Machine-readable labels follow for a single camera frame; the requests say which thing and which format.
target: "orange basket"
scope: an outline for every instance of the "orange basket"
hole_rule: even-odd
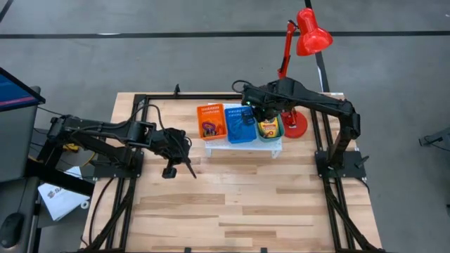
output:
[[[198,134],[208,141],[226,137],[224,105],[214,104],[197,107]]]

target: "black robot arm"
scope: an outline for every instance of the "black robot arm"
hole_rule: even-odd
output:
[[[156,124],[149,122],[128,120],[115,124],[70,115],[54,117],[51,123],[48,142],[58,145],[76,143],[104,156],[105,159],[94,162],[94,177],[139,177],[143,153],[137,148],[145,148],[168,160],[162,173],[164,178],[174,178],[176,169],[173,166],[182,162],[195,177],[188,158],[190,144],[183,130],[157,130]],[[124,146],[115,147],[106,143],[104,138],[115,139]]]
[[[340,169],[344,166],[344,152],[349,142],[361,134],[360,116],[348,100],[339,100],[306,89],[303,84],[289,77],[256,87],[245,83],[242,104],[251,105],[258,122],[276,117],[280,112],[291,111],[301,105],[327,115],[340,122],[340,132],[328,149],[328,166]]]

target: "computer screen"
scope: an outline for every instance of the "computer screen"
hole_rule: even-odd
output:
[[[0,68],[0,112],[45,103],[37,92]]]

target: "wooden table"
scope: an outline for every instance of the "wooden table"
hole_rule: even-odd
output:
[[[131,114],[135,93],[119,93],[112,122]],[[342,94],[334,97],[343,98]],[[166,160],[145,150],[142,176],[137,181],[129,227],[128,252],[234,251],[334,252],[326,199],[316,175],[316,143],[311,113],[298,107],[308,119],[308,129],[299,139],[283,138],[283,152],[272,159],[269,151],[215,150],[206,158],[199,138],[196,108],[229,100],[153,100],[161,109],[165,127],[186,131],[194,179],[185,165],[177,166],[175,179],[163,179]],[[326,147],[321,114],[318,113],[323,146]],[[330,117],[333,137],[338,119]],[[151,108],[148,121],[158,122]],[[96,183],[83,238],[87,240],[93,206],[108,179]],[[381,247],[367,189],[356,179],[343,179],[349,215],[370,243]],[[110,218],[117,179],[106,190],[94,222],[94,237]],[[346,247],[342,221],[340,238]],[[119,244],[122,223],[116,229]]]

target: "white shelf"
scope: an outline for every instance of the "white shelf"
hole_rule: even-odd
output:
[[[224,109],[241,107],[241,104],[225,103]],[[231,144],[227,138],[205,141],[207,156],[211,157],[212,150],[261,150],[272,151],[272,158],[276,158],[283,150],[281,138],[276,141],[262,142],[257,137],[255,140],[247,143]]]

